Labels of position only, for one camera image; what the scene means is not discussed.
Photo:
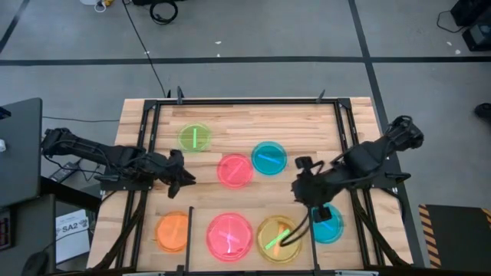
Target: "cyan petri dish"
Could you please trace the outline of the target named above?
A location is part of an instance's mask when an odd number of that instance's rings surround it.
[[[285,169],[287,164],[286,151],[276,142],[262,142],[252,151],[254,168],[267,176],[274,176]]]
[[[336,207],[330,203],[325,203],[324,207],[329,207],[332,218],[324,222],[314,222],[315,241],[322,244],[336,242],[344,231],[343,217]]]

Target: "orange petri dish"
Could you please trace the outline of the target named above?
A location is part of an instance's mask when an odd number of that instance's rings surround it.
[[[178,253],[186,248],[188,216],[175,211],[165,214],[155,227],[155,239],[160,249]]]

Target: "petri dish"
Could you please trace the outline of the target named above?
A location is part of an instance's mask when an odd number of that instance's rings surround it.
[[[314,222],[314,238],[318,243],[331,244],[343,235],[343,216],[331,203],[325,203],[324,207],[329,207],[332,218],[325,222]]]
[[[220,261],[238,261],[252,247],[252,228],[237,213],[224,213],[212,220],[206,231],[209,252]]]
[[[183,150],[198,153],[208,147],[211,136],[211,131],[204,124],[191,123],[181,129],[178,140]]]
[[[262,142],[252,151],[254,168],[267,176],[274,176],[285,169],[287,163],[286,151],[277,142]]]
[[[295,229],[295,223],[283,215],[267,218],[258,228],[256,241],[259,253],[268,261],[286,263],[298,256],[302,249],[302,240],[285,246],[279,246],[280,241]]]
[[[155,239],[160,249],[177,253],[186,248],[188,216],[185,212],[175,211],[160,218],[155,227]]]
[[[230,154],[220,160],[216,174],[225,187],[239,189],[251,182],[254,169],[246,156]]]

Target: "yellow black striped edge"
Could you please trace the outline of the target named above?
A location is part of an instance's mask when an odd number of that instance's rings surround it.
[[[488,209],[483,209],[484,214],[486,214],[486,218],[488,219],[489,227],[491,228],[491,211]]]
[[[428,212],[427,206],[424,204],[419,206],[419,211],[421,224],[423,225],[424,239],[427,243],[428,256],[430,257],[430,266],[431,268],[441,268],[442,264],[438,254],[437,240],[435,240],[433,226],[431,225],[430,213]]]

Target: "yellow petri dish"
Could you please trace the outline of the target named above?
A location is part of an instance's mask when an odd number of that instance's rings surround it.
[[[286,263],[297,257],[302,248],[302,240],[289,246],[279,246],[280,241],[293,229],[295,223],[283,215],[274,215],[262,222],[256,237],[261,256],[274,263]]]

